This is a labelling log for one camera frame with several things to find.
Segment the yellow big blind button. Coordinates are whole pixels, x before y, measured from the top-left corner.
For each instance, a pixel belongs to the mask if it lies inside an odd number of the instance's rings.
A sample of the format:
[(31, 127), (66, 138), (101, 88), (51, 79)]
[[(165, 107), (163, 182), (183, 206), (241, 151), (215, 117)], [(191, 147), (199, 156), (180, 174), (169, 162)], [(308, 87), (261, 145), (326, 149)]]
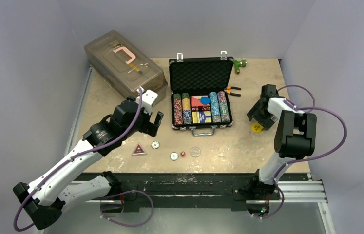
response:
[(263, 130), (263, 126), (261, 124), (257, 123), (257, 122), (253, 123), (251, 128), (256, 133), (259, 133), (259, 132), (261, 132)]

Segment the red card deck box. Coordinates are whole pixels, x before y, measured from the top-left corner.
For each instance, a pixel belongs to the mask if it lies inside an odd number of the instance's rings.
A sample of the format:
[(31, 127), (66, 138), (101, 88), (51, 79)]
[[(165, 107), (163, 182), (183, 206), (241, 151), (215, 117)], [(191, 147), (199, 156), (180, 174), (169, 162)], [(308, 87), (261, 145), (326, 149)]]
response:
[(205, 96), (205, 95), (195, 95), (195, 96), (191, 96), (190, 97), (191, 107), (207, 107), (207, 106), (209, 106), (209, 105), (203, 106), (201, 104), (200, 99), (201, 99), (202, 96)]

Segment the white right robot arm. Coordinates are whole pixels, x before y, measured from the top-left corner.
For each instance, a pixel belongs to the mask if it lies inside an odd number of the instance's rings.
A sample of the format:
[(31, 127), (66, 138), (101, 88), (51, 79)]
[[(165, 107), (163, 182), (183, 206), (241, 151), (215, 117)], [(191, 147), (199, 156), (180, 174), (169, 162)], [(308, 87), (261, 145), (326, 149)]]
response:
[(275, 85), (266, 84), (261, 88), (259, 100), (247, 113), (262, 131), (277, 123), (274, 138), (274, 153), (268, 162), (258, 169), (245, 190), (254, 198), (271, 194), (276, 180), (289, 168), (289, 163), (311, 156), (315, 149), (315, 114), (297, 110), (296, 106), (278, 94)]

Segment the blue yellow card deck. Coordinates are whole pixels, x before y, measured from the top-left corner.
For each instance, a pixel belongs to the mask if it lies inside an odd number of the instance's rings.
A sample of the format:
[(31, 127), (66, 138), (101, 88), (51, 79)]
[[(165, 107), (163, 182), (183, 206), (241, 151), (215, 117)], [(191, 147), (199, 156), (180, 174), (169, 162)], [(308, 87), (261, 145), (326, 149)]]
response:
[(211, 111), (193, 111), (193, 124), (212, 123)]

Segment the blue round button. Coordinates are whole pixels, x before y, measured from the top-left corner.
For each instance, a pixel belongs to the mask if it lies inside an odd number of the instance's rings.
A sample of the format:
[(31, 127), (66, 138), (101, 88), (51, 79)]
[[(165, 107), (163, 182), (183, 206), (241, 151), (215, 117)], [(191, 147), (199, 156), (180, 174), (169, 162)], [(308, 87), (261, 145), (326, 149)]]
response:
[(209, 105), (211, 100), (208, 96), (202, 96), (200, 102), (203, 106)]

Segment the red triangle all-in marker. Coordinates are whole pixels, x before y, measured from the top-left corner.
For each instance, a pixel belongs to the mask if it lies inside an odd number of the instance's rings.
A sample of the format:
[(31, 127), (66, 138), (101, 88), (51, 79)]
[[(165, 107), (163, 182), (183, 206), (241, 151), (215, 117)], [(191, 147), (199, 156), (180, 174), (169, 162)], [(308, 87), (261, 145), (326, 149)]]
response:
[(144, 148), (142, 147), (142, 145), (140, 143), (137, 144), (137, 146), (135, 147), (135, 149), (132, 152), (132, 156), (144, 156), (147, 154), (148, 153), (144, 150)]

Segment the clear round button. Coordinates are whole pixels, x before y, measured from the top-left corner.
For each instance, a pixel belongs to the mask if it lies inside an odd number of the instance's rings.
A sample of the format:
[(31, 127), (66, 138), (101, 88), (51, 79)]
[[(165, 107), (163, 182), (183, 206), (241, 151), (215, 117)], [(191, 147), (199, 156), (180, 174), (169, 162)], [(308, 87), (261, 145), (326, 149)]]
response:
[(201, 155), (201, 149), (199, 147), (191, 147), (190, 148), (190, 155), (192, 157), (199, 157)]

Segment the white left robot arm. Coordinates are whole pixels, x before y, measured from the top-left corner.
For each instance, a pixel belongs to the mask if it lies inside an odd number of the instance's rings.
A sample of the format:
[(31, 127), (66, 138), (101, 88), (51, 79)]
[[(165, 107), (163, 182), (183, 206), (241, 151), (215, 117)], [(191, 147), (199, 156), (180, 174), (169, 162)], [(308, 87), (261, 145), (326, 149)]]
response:
[(137, 97), (128, 97), (112, 114), (92, 125), (77, 145), (48, 172), (13, 188), (20, 202), (19, 210), (28, 214), (33, 227), (46, 229), (73, 206), (96, 198), (118, 198), (120, 205), (124, 204), (127, 192), (112, 172), (102, 172), (78, 185), (72, 185), (72, 182), (135, 132), (156, 136), (163, 118), (162, 112), (158, 112), (155, 121), (150, 122), (157, 98), (154, 91), (139, 88)]

